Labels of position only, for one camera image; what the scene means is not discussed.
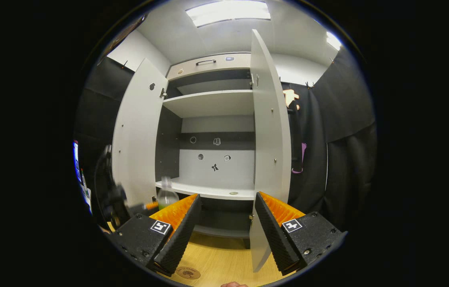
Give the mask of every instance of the round sticker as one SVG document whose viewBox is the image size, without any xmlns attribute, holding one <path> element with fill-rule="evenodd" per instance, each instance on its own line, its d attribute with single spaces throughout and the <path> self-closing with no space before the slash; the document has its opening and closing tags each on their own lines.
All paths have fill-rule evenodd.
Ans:
<svg viewBox="0 0 449 287">
<path fill-rule="evenodd" d="M 176 273 L 186 279 L 198 279 L 201 277 L 201 274 L 198 270 L 190 267 L 178 267 L 176 269 Z"/>
</svg>

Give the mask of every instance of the white ceiling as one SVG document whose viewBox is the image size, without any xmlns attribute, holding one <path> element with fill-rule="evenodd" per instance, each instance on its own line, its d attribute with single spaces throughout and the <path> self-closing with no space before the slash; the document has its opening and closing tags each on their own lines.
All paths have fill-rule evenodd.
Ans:
<svg viewBox="0 0 449 287">
<path fill-rule="evenodd" d="M 326 67 L 337 54 L 326 30 L 308 15 L 279 0 L 265 0 L 271 20 L 230 20 L 194 26 L 185 10 L 214 0 L 172 0 L 151 11 L 137 30 L 171 63 L 230 51 L 251 51 L 257 29 L 270 53 L 305 58 Z"/>
</svg>

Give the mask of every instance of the human hand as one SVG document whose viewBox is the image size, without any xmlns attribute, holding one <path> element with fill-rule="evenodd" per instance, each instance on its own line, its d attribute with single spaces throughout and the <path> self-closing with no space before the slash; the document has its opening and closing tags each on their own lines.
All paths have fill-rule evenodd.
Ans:
<svg viewBox="0 0 449 287">
<path fill-rule="evenodd" d="M 221 285 L 221 287 L 249 287 L 249 286 L 245 285 L 245 284 L 240 285 L 239 283 L 233 281 L 228 284 L 223 284 L 223 285 Z"/>
</svg>

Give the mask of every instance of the clear plastic bottle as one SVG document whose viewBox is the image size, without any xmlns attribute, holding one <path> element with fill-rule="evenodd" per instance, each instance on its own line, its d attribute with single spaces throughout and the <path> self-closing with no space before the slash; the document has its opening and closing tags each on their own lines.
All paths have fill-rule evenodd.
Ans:
<svg viewBox="0 0 449 287">
<path fill-rule="evenodd" d="M 157 195 L 157 201 L 159 202 L 159 210 L 173 204 L 179 200 L 178 194 L 171 190 L 171 178 L 169 176 L 162 177 L 162 187 Z"/>
</svg>

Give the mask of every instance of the black sticker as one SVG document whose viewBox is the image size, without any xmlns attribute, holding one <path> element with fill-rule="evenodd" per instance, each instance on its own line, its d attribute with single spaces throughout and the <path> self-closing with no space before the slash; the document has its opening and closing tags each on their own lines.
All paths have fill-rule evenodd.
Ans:
<svg viewBox="0 0 449 287">
<path fill-rule="evenodd" d="M 170 226 L 171 224 L 169 223 L 156 220 L 155 223 L 152 225 L 152 227 L 150 227 L 150 229 L 153 231 L 157 231 L 158 233 L 161 234 L 166 234 Z"/>
<path fill-rule="evenodd" d="M 300 223 L 296 219 L 283 222 L 283 226 L 288 231 L 288 233 L 302 228 L 302 225 L 300 225 Z"/>
</svg>

